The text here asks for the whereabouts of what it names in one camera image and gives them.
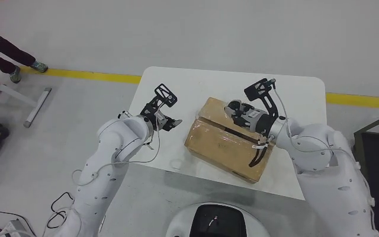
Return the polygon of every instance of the yellow floor line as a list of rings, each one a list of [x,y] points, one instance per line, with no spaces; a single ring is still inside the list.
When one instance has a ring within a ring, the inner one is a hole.
[[[364,95],[326,93],[326,102],[329,104],[379,108],[379,97],[369,97]]]
[[[45,73],[39,73],[26,66],[22,66],[21,71],[23,73],[29,73],[29,74],[41,74],[41,75],[59,76],[59,77],[65,77],[65,78],[79,78],[79,79],[108,81],[108,82],[132,83],[132,84],[138,84],[141,81],[141,76],[110,74],[110,73],[102,73],[102,72],[82,72],[82,71],[70,71],[70,70],[50,68]],[[379,97],[369,97],[369,96],[364,96],[364,95],[346,95],[346,94],[326,93],[326,102],[329,104],[379,108]]]
[[[53,69],[49,68],[45,73],[39,73],[34,69],[26,66],[20,67],[23,73],[29,74],[41,74],[46,76],[59,76],[64,78],[79,78],[97,81],[109,81],[109,82],[123,82],[123,83],[133,83],[138,84],[141,81],[141,76],[135,75],[122,75],[122,74],[110,74],[102,72],[82,72],[82,71],[71,71],[63,69]]]

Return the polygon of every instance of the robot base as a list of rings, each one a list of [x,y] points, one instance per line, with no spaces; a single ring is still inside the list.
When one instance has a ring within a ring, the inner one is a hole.
[[[270,237],[250,213],[224,203],[197,203],[180,210],[166,237]]]

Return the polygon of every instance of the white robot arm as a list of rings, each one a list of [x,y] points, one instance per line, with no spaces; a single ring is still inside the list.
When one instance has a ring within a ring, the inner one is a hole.
[[[225,112],[235,124],[262,134],[289,153],[306,201],[332,236],[379,236],[371,210],[374,199],[345,137],[325,124],[301,127],[287,115],[278,116],[268,94],[271,85],[275,89],[274,79],[263,79],[245,89],[249,100],[261,99],[269,113],[238,100],[230,102]]]
[[[119,119],[105,123],[98,130],[98,149],[86,161],[77,183],[75,202],[54,236],[98,236],[105,213],[129,168],[130,158],[154,130],[170,131],[180,124],[182,120],[171,119],[159,110],[164,104],[173,106],[176,96],[164,84],[159,85],[155,93],[155,98],[146,104],[140,115],[130,117],[124,112]]]

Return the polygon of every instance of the white robot body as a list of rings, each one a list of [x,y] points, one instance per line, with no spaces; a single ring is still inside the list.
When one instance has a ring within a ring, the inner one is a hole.
[[[250,213],[246,212],[241,208],[229,204],[214,202],[196,203],[181,209],[172,219],[168,227],[166,237],[189,237],[193,225],[192,223],[194,221],[195,214],[198,208],[206,205],[230,207],[239,211],[242,214],[243,219],[245,221],[247,237],[270,237],[268,231],[263,226],[263,224],[257,218],[253,217]],[[213,221],[213,218],[214,216],[210,216],[209,221],[206,224],[209,223],[210,226],[216,225],[215,223],[211,223]]]
[[[296,131],[292,143],[287,124],[279,134],[277,130],[270,134],[277,137],[277,146],[290,154],[304,198],[331,236],[379,236],[371,209],[374,199],[342,133],[323,124],[296,128],[292,121],[288,122],[291,131]]]
[[[104,165],[128,161],[140,150],[151,131],[141,117],[131,117],[111,120],[97,134],[98,149],[87,160],[76,188],[72,208],[77,214],[70,210],[65,223],[54,236],[98,236],[99,226],[129,168],[128,163]],[[80,186],[92,179],[95,180],[88,185]]]

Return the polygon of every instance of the cardboard box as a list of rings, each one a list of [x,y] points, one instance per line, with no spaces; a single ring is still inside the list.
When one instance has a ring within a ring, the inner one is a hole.
[[[247,182],[258,182],[273,146],[269,145],[259,164],[250,167],[256,154],[252,145],[256,145],[259,135],[235,125],[224,112],[226,105],[223,101],[209,98],[193,123],[185,146],[200,159]]]

